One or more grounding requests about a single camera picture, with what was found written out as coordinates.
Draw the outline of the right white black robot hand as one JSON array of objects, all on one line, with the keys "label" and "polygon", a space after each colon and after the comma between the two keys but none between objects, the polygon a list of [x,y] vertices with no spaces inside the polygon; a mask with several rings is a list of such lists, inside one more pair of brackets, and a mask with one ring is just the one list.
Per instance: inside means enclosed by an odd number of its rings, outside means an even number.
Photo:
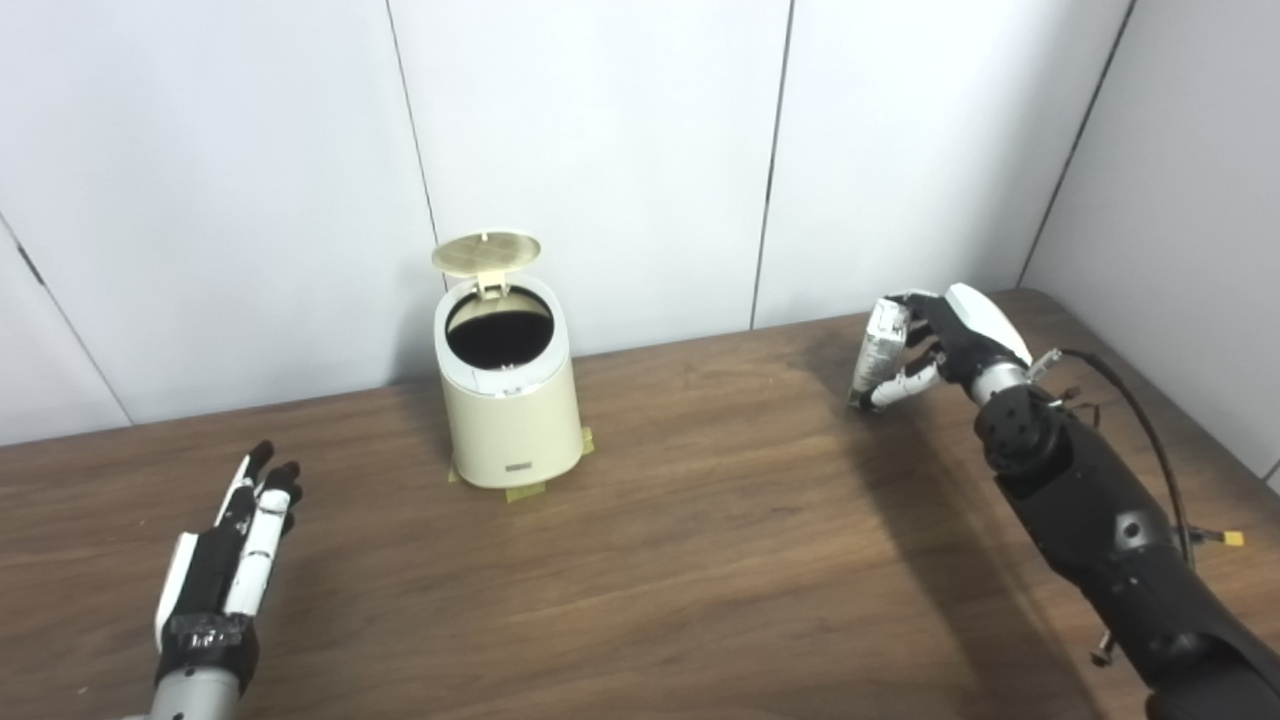
[{"label": "right white black robot hand", "polygon": [[878,413],[946,383],[983,406],[1004,389],[1030,384],[1032,364],[1016,327],[969,284],[887,295],[868,316],[847,402]]}]

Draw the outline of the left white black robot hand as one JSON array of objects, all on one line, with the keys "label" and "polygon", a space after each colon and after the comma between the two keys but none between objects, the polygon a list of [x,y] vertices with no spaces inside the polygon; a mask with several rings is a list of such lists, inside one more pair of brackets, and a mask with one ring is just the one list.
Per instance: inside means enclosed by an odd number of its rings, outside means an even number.
[{"label": "left white black robot hand", "polygon": [[198,669],[228,671],[238,691],[260,659],[255,625],[282,539],[303,496],[298,462],[270,468],[264,439],[239,461],[210,528],[175,541],[154,616],[155,680]]}]

